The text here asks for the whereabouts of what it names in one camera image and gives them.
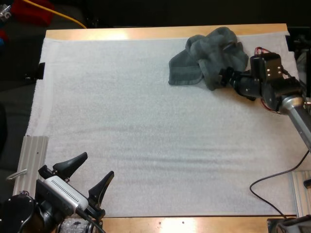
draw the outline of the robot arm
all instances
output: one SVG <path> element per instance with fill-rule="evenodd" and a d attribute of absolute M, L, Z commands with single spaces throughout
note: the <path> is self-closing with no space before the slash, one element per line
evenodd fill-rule
<path fill-rule="evenodd" d="M 289 75 L 281 64 L 280 55 L 269 52 L 250 58 L 251 70 L 221 70 L 220 83 L 228 83 L 235 91 L 250 100 L 262 98 L 267 106 L 281 114 L 288 115 L 304 143 L 311 150 L 311 116 L 304 109 L 304 99 L 299 81 Z"/>

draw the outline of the wooden table edge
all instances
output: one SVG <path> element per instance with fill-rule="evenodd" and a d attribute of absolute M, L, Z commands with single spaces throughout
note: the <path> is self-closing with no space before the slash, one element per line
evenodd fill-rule
<path fill-rule="evenodd" d="M 237 35 L 286 32 L 286 24 L 244 24 L 155 28 L 104 28 L 47 30 L 46 38 L 59 40 L 128 40 L 185 38 L 196 34 L 207 35 L 218 27 L 228 27 Z"/>
<path fill-rule="evenodd" d="M 280 216 L 108 217 L 106 233 L 267 233 L 267 219 Z"/>

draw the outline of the gray towel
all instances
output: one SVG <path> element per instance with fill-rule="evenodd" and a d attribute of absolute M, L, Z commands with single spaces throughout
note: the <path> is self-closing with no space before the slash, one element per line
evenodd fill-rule
<path fill-rule="evenodd" d="M 186 43 L 186 49 L 170 62 L 170 85 L 190 85 L 203 78 L 209 90 L 220 88 L 219 71 L 232 67 L 244 71 L 248 56 L 242 43 L 227 27 L 220 27 L 207 36 L 195 35 Z"/>

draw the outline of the cable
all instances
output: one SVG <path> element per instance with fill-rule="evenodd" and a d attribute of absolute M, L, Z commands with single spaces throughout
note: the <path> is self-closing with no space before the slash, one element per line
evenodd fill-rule
<path fill-rule="evenodd" d="M 32 2 L 32 1 L 29 1 L 29 0 L 23 0 L 23 1 L 26 2 L 26 3 L 28 3 L 28 4 L 30 4 L 30 5 L 39 7 L 39 8 L 41 8 L 41 9 L 43 9 L 43 10 L 52 12 L 52 13 L 58 15 L 58 16 L 64 17 L 64 18 L 66 18 L 66 19 L 69 19 L 69 20 L 71 20 L 71 21 L 73 21 L 73 22 L 79 24 L 81 27 L 83 27 L 83 28 L 85 28 L 85 29 L 87 28 L 83 23 L 81 23 L 81 22 L 77 21 L 76 19 L 71 18 L 71 17 L 69 17 L 69 16 L 67 16 L 67 15 L 64 15 L 64 14 L 59 13 L 59 12 L 54 11 L 54 10 L 51 10 L 51 9 L 49 9 L 49 8 L 47 8 L 47 7 L 41 6 L 41 5 L 37 4 L 37 3 L 34 3 L 34 2 Z"/>
<path fill-rule="evenodd" d="M 98 225 L 96 222 L 94 222 L 88 215 L 87 213 L 85 213 L 80 207 L 77 207 L 76 208 L 76 214 L 81 216 L 84 220 L 86 221 L 89 221 L 90 223 L 92 223 L 97 229 L 99 232 L 101 233 L 106 233 L 103 228 Z"/>
<path fill-rule="evenodd" d="M 269 204 L 271 207 L 273 207 L 276 211 L 279 212 L 280 215 L 282 215 L 283 218 L 287 219 L 286 216 L 279 210 L 277 209 L 274 205 L 272 205 L 270 202 L 268 202 L 266 199 L 262 198 L 261 196 L 259 196 L 258 194 L 256 194 L 253 190 L 252 190 L 252 187 L 257 184 L 258 182 L 260 181 L 264 181 L 268 178 L 272 178 L 272 177 L 275 177 L 275 176 L 279 176 L 279 175 L 283 175 L 285 173 L 288 173 L 288 172 L 291 172 L 291 171 L 294 171 L 296 170 L 301 164 L 302 162 L 305 160 L 305 158 L 307 157 L 307 155 L 309 154 L 309 150 L 307 150 L 306 154 L 302 157 L 302 159 L 300 160 L 300 162 L 295 166 L 293 167 L 292 169 L 289 169 L 287 171 L 283 171 L 283 172 L 280 172 L 280 173 L 277 173 L 277 174 L 274 174 L 274 175 L 271 175 L 271 176 L 266 176 L 264 178 L 261 178 L 255 182 L 253 182 L 250 186 L 249 186 L 249 190 L 252 192 L 252 194 L 254 194 L 256 197 L 258 197 L 260 200 L 264 201 L 265 203 Z"/>

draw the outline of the white towel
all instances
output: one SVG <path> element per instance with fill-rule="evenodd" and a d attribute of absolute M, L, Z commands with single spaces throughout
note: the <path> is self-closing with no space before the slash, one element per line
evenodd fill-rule
<path fill-rule="evenodd" d="M 239 36 L 279 53 L 297 76 L 284 33 Z M 46 164 L 86 151 L 71 178 L 86 196 L 115 171 L 103 208 L 109 217 L 277 214 L 249 192 L 263 177 L 295 166 L 306 152 L 287 116 L 267 112 L 232 89 L 169 86 L 168 61 L 185 39 L 45 39 L 27 134 L 47 135 Z M 301 169 L 311 169 L 310 159 Z M 290 176 L 254 187 L 295 214 Z"/>

